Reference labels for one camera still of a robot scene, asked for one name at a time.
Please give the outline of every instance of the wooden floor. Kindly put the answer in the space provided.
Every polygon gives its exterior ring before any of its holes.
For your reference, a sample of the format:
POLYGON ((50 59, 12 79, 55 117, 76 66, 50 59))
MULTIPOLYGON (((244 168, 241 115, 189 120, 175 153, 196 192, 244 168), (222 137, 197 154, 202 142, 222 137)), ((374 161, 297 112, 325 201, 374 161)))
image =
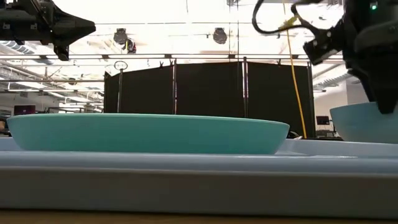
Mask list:
POLYGON ((134 213, 85 213, 46 211, 1 211, 1 224, 370 224, 398 223, 380 220, 328 220, 256 217, 211 217, 190 215, 149 215, 134 213))

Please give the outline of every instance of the yellow cable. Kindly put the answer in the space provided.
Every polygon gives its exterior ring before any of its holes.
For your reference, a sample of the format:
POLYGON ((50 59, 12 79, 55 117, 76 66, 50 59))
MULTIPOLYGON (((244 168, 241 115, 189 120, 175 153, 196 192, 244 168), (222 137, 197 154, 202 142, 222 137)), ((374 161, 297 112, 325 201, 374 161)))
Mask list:
MULTIPOLYGON (((282 1, 284 5, 284 14, 286 16, 286 6, 285 6, 285 0, 282 1)), ((303 115, 303 109, 301 107, 301 100, 300 100, 300 94, 299 94, 299 88, 297 88, 297 81, 296 81, 296 74, 294 72, 294 63, 293 63, 293 55, 292 55, 292 48, 290 46, 290 37, 289 37, 289 31, 287 30, 287 45, 289 46, 289 54, 290 54, 290 64, 292 66, 292 76, 293 76, 293 82, 294 82, 294 88, 296 91, 296 97, 297 97, 297 103, 298 103, 298 109, 300 110, 300 117, 301 117, 301 124, 303 126, 303 135, 304 138, 307 138, 307 131, 305 129, 305 122, 304 122, 304 115, 303 115)))

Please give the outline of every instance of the teal bowl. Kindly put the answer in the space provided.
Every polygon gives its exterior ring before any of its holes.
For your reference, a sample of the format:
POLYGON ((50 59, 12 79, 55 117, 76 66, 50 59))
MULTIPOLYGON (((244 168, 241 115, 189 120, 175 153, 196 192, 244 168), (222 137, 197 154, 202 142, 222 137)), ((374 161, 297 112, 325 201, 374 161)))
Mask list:
POLYGON ((30 114, 7 120, 27 151, 274 154, 289 125, 154 114, 30 114))
POLYGON ((360 103, 333 108, 330 114, 345 141, 398 144, 398 108, 381 114, 376 103, 360 103))

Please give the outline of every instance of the computer monitor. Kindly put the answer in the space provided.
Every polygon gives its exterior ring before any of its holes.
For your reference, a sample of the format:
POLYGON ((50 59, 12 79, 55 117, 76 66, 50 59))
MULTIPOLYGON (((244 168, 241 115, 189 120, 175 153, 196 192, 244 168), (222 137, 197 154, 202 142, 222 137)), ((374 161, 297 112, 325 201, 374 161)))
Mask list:
POLYGON ((35 105, 15 105, 14 116, 36 113, 35 105))
POLYGON ((317 116, 317 125, 330 125, 329 116, 317 116))

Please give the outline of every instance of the black curtain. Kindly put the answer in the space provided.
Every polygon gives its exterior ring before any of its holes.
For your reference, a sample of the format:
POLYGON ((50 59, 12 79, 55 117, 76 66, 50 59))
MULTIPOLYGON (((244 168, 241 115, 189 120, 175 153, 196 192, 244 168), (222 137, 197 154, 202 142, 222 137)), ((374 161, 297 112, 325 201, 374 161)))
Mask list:
POLYGON ((177 65, 177 114, 244 117, 242 63, 177 65))
MULTIPOLYGON (((115 86, 115 80, 119 75, 108 79, 112 98, 110 105, 112 110, 105 110, 106 113, 116 113, 114 101, 118 101, 114 91, 119 91, 119 84, 115 86)), ((123 73, 123 85, 121 96, 121 113, 145 113, 145 114, 172 114, 173 113, 173 67, 151 68, 123 73)))
MULTIPOLYGON (((307 67, 295 66, 295 76, 308 138, 315 137, 312 75, 307 67)), ((299 104, 290 65, 248 62, 248 116, 280 121, 303 135, 299 104)))

